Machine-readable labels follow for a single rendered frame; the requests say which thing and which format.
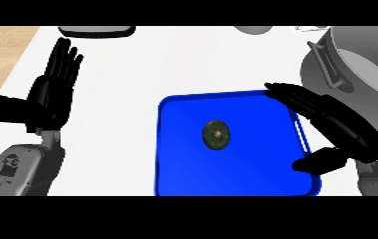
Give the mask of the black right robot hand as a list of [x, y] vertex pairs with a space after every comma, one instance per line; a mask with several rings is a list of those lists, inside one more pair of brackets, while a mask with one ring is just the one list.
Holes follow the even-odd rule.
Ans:
[[342, 168], [351, 158], [363, 164], [378, 160], [378, 130], [360, 114], [332, 96], [302, 86], [266, 83], [264, 95], [277, 100], [308, 121], [333, 147], [323, 147], [292, 164], [292, 169], [323, 175]]

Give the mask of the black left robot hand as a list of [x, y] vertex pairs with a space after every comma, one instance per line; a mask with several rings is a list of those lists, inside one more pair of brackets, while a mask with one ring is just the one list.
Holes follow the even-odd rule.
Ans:
[[71, 40], [59, 38], [26, 99], [0, 95], [0, 122], [23, 124], [28, 133], [60, 130], [69, 119], [82, 58]]

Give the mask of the grey pot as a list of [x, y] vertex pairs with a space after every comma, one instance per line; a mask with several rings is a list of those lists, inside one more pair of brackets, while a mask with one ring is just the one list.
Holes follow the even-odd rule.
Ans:
[[335, 97], [378, 129], [378, 26], [333, 26], [307, 45], [302, 86]]

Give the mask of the blue tray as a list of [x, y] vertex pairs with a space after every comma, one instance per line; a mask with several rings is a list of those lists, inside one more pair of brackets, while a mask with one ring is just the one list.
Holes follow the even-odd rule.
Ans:
[[[224, 149], [202, 141], [206, 123], [230, 130]], [[264, 95], [239, 91], [175, 95], [158, 107], [158, 196], [314, 196], [320, 177], [292, 170], [310, 154], [297, 113]]]

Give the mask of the dark green squash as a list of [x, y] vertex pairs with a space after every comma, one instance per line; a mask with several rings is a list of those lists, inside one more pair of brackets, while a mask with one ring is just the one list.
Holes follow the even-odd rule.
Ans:
[[230, 130], [226, 123], [212, 120], [206, 123], [202, 130], [202, 141], [211, 150], [221, 150], [230, 142]]

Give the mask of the grey and black appliance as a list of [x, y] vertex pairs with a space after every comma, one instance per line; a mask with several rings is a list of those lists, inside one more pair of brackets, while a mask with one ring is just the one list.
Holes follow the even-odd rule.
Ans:
[[119, 27], [59, 26], [57, 30], [65, 37], [105, 39], [105, 38], [128, 37], [136, 31], [136, 27], [134, 26], [119, 26]]

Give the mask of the grey round object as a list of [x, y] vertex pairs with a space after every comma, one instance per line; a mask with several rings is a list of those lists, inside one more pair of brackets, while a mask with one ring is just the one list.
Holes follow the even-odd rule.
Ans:
[[236, 26], [236, 29], [248, 35], [261, 35], [271, 29], [270, 26]]

